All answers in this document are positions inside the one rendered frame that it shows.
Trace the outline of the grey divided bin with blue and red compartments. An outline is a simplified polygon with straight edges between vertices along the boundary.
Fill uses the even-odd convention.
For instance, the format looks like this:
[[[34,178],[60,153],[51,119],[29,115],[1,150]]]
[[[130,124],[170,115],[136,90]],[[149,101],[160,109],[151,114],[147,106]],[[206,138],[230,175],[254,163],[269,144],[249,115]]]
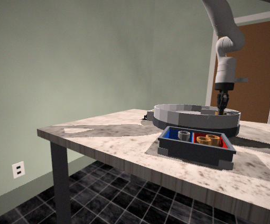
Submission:
[[[178,140],[179,131],[189,132],[190,141]],[[197,137],[206,137],[206,135],[220,137],[219,147],[196,143]],[[158,137],[158,141],[160,141],[157,149],[158,154],[233,170],[232,158],[233,154],[236,154],[236,150],[224,133],[167,126]]]

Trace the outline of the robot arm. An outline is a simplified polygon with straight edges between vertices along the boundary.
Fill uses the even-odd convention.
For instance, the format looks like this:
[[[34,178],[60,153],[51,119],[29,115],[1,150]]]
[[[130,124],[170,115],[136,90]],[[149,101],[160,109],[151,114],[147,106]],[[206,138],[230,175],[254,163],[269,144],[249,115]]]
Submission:
[[[245,44],[245,37],[234,21],[227,0],[202,0],[211,24],[220,38],[216,44],[218,69],[216,82],[248,82],[248,77],[235,78],[237,59],[226,57],[226,53],[238,51]]]

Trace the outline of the grey round turntable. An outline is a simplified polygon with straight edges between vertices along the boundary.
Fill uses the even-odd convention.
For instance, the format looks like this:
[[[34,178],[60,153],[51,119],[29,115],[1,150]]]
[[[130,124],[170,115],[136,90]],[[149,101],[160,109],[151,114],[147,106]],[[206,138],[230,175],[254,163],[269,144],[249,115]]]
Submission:
[[[154,126],[165,130],[167,126],[224,133],[227,138],[237,136],[241,113],[232,109],[224,112],[235,115],[215,115],[218,107],[200,105],[165,104],[156,105],[147,111],[143,120],[152,121]],[[147,118],[147,119],[145,119]]]

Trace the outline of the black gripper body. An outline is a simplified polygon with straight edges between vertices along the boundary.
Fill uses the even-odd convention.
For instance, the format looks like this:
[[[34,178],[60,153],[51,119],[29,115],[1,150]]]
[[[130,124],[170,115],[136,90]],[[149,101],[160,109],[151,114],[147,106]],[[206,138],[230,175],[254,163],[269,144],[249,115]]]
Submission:
[[[220,96],[220,102],[221,98],[224,97],[224,93],[226,93],[226,96],[228,96],[228,90],[233,90],[234,89],[234,84],[233,82],[218,82],[215,83],[215,90],[219,90]]]

